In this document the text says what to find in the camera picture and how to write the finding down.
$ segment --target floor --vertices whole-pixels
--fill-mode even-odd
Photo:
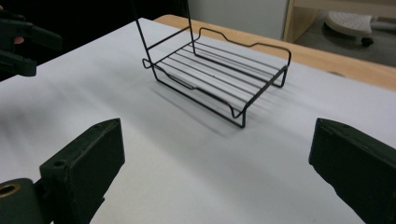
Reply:
[[[364,47],[361,39],[342,35],[324,25],[326,11],[294,43],[348,57],[396,67],[396,21],[379,18],[372,23],[374,44]]]

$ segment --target black wire rack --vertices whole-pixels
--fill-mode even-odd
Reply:
[[[163,85],[190,98],[199,105],[220,115],[241,128],[246,126],[248,108],[270,87],[282,88],[290,66],[288,49],[265,43],[245,45],[229,39],[225,34],[202,27],[194,38],[191,16],[186,1],[188,25],[177,32],[148,46],[139,19],[136,24],[147,53],[143,65]],[[189,33],[188,41],[181,48],[171,50],[159,60],[152,60],[151,51],[177,35]],[[227,45],[205,42],[203,32],[221,35]],[[278,49],[286,56],[279,65],[260,60],[252,55],[252,47],[263,46]]]

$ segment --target white tabletop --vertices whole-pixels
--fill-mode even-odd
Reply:
[[[173,31],[142,20],[148,39]],[[135,23],[0,82],[0,183],[120,118],[126,163],[92,223],[362,223],[308,164],[317,118],[396,147],[396,92],[292,63],[237,128],[144,69]]]

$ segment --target white wall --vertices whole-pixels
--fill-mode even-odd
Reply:
[[[288,0],[190,0],[191,18],[281,39]]]

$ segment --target wire rack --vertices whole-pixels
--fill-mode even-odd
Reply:
[[[265,43],[245,45],[230,40],[225,34],[202,27],[194,38],[191,16],[186,1],[188,25],[148,46],[139,19],[136,24],[147,53],[143,65],[152,69],[163,85],[181,93],[201,106],[220,115],[241,128],[246,126],[248,108],[270,87],[282,88],[290,66],[288,49]],[[189,40],[181,48],[171,50],[158,60],[151,52],[177,35],[189,33]],[[226,44],[213,45],[205,41],[203,32],[221,35]],[[251,48],[262,46],[283,51],[284,62],[266,62]]]

